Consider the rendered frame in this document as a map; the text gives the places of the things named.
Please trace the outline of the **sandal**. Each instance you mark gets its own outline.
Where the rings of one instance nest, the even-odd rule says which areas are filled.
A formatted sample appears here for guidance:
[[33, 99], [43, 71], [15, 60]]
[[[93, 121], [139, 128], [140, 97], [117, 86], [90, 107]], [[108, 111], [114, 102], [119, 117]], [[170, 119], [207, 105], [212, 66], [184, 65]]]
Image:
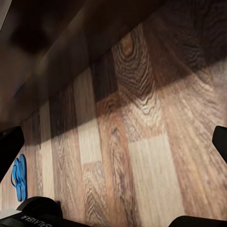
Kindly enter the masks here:
[[[15, 179], [16, 182], [21, 186], [22, 189], [22, 201], [26, 201], [27, 198], [27, 187], [26, 187], [26, 160], [23, 154], [19, 155], [18, 163], [17, 163], [17, 172], [19, 179], [21, 183], [18, 182], [17, 177], [16, 177], [16, 172], [15, 172]], [[13, 180], [15, 180], [13, 179]], [[14, 182], [12, 185], [15, 187], [16, 182]], [[15, 187], [16, 188], [16, 187]], [[17, 189], [16, 189], [17, 192]]]
[[[19, 183], [21, 183], [19, 176], [18, 176], [18, 172], [17, 172], [17, 163], [18, 163], [18, 159], [16, 157], [14, 165], [13, 165], [13, 172], [12, 172], [12, 177], [13, 179], [15, 179], [15, 172], [16, 172], [16, 177]], [[16, 182], [16, 179], [14, 180], [14, 182]], [[15, 185], [16, 189], [17, 189], [17, 200], [18, 202], [22, 201], [22, 189], [21, 186], [16, 182]]]

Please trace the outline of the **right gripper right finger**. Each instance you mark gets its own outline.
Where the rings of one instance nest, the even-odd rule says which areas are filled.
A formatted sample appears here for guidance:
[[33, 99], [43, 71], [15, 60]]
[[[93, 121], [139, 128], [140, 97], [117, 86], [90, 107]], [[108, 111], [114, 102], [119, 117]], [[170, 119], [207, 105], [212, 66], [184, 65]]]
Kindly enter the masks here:
[[213, 133], [212, 142], [224, 161], [227, 163], [227, 128], [216, 126]]

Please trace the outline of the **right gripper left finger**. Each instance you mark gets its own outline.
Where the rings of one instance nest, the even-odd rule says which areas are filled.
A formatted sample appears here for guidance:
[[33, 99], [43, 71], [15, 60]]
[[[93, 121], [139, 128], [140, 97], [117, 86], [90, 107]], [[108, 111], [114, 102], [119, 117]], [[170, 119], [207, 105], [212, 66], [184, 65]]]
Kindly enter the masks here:
[[0, 131], [0, 182], [25, 143], [21, 126]]

